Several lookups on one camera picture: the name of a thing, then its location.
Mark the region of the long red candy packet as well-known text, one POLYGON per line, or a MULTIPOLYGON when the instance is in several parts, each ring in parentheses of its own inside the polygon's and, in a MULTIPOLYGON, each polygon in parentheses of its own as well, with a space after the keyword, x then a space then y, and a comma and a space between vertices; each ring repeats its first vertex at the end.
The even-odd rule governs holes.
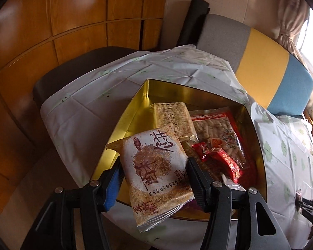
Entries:
POLYGON ((205 163, 214 174, 224 174, 234 183, 238 183, 242 171, 238 164, 222 149, 211 148, 203 150, 202 162, 205 163))

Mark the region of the small red candy packet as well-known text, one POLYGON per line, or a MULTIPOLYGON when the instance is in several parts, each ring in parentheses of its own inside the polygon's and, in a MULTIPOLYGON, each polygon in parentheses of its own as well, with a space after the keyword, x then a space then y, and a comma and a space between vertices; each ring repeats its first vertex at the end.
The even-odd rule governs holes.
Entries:
POLYGON ((194 143, 192 148, 202 161, 206 160, 207 155, 210 152, 210 148, 206 145, 205 142, 194 143))

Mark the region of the brown crumb pastry packet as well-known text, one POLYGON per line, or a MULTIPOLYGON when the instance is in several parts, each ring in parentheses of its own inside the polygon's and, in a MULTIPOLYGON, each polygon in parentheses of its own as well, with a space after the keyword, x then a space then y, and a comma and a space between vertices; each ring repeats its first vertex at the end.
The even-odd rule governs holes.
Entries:
POLYGON ((168 125, 106 147, 119 154, 139 232, 151 230, 194 199, 185 170, 188 157, 168 125))

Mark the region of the red checkered rice-stick snack bag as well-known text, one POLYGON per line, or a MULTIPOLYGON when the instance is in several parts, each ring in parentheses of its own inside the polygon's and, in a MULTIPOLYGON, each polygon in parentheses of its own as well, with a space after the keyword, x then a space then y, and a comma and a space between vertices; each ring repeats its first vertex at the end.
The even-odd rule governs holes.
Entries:
MULTIPOLYGON (((242 143, 243 138, 231 110, 224 107, 195 110, 189 113, 197 133, 198 143, 205 142, 210 149, 222 148, 242 171, 238 183, 245 188, 255 184, 257 180, 256 164, 252 162, 245 145, 242 143)), ((200 158, 199 161, 212 175, 221 178, 221 173, 214 174, 200 158)))

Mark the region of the puffed rice cake pack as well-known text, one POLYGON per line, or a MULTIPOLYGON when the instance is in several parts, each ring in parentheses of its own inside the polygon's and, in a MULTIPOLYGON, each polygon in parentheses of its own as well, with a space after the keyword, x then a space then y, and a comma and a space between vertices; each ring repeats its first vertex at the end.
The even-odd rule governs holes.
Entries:
POLYGON ((180 141, 187 139, 198 141, 193 121, 184 102, 154 103, 151 108, 157 128, 169 126, 180 141))

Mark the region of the white pink-flower candy packet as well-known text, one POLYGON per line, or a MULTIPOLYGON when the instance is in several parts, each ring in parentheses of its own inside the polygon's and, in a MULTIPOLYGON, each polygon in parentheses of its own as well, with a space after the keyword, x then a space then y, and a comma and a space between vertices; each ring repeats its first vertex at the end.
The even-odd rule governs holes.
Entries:
POLYGON ((302 201, 302 200, 303 200, 302 192, 301 192, 301 189, 299 189, 296 191, 296 201, 302 201))

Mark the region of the purple snack packet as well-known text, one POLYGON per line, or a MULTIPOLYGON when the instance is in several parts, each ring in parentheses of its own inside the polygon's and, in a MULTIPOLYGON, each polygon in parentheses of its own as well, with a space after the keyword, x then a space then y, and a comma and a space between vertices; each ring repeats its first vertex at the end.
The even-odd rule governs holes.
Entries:
POLYGON ((197 204, 197 200, 196 199, 193 199, 190 202, 187 202, 182 207, 182 210, 185 210, 185 209, 194 209, 194 210, 202 211, 202 208, 197 204))

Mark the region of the white transparent biscuit packet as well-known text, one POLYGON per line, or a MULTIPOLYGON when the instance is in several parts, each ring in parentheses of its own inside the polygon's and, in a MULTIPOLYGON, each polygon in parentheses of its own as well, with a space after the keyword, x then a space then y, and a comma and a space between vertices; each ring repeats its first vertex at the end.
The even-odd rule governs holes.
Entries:
POLYGON ((237 191, 246 191, 246 189, 244 189, 244 187, 242 187, 241 185, 239 185, 238 183, 235 183, 234 181, 232 181, 231 179, 227 178, 223 173, 221 174, 222 177, 222 181, 223 183, 230 189, 232 190, 237 190, 237 191))

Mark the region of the gold-brown snack pouch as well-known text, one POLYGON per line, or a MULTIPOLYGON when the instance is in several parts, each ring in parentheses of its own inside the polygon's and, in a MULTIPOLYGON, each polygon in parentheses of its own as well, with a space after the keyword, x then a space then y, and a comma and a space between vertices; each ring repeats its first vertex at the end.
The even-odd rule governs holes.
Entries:
POLYGON ((194 158, 198 160, 198 155, 196 154, 195 150, 193 149, 192 145, 193 142, 190 139, 181 141, 181 145, 189 158, 194 158))

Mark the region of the white green-cloud tablecloth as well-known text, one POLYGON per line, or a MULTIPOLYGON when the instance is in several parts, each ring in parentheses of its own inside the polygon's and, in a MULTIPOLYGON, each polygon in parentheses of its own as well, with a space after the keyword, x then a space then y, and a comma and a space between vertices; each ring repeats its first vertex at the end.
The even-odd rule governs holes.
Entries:
POLYGON ((147 79, 198 88, 246 106, 262 148, 269 208, 291 248, 302 249, 311 224, 296 210, 295 196, 301 191, 313 199, 311 125, 261 107, 226 60, 192 45, 138 51, 96 67, 44 102, 41 117, 75 183, 89 182, 120 116, 147 79))

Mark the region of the gold metal tin box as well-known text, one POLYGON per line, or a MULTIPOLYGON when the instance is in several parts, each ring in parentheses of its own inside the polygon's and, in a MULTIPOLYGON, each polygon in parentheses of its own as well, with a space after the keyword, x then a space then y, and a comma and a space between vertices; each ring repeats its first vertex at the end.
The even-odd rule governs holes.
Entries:
MULTIPOLYGON (((154 103, 171 102, 184 102, 189 112, 228 107, 231 110, 231 114, 233 115, 236 125, 243 138, 242 143, 245 145, 246 151, 252 159, 252 162, 256 164, 257 168, 256 183, 252 184, 248 188, 255 187, 262 196, 267 195, 266 175, 262 152, 252 119, 250 118, 246 107, 243 104, 216 94, 169 82, 147 80, 143 83, 142 87, 132 98, 124 113, 121 115, 106 145, 144 131, 157 129, 154 124, 151 105, 154 103)), ((99 178, 106 174, 109 168, 114 165, 118 156, 119 154, 116 151, 110 150, 106 147, 94 172, 94 177, 99 178)), ((129 189, 127 185, 126 195, 130 202, 129 189)), ((131 211, 134 223, 136 224, 132 207, 131 211)))

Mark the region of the black rolled mat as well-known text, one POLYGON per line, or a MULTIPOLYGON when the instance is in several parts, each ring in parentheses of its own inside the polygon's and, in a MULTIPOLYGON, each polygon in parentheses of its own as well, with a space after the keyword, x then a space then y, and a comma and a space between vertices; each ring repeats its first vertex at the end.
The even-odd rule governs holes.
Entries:
POLYGON ((204 0, 191 0, 176 46, 197 45, 210 12, 209 3, 204 0))

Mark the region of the wooden panel cabinet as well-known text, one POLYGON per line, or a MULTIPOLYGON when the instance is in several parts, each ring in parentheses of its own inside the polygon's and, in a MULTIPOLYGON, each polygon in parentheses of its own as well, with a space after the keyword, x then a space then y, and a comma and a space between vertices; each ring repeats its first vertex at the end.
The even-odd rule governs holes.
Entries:
POLYGON ((0 214, 48 143, 35 83, 107 46, 157 47, 165 0, 7 0, 0 9, 0 214))

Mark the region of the beige tied curtain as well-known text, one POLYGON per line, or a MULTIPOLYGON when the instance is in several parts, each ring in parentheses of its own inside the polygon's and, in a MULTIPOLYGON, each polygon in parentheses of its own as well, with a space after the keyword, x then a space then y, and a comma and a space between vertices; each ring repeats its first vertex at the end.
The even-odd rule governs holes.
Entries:
POLYGON ((276 41, 301 63, 304 63, 303 56, 297 50, 294 38, 301 32, 308 16, 309 5, 306 0, 279 1, 278 22, 280 30, 276 41))

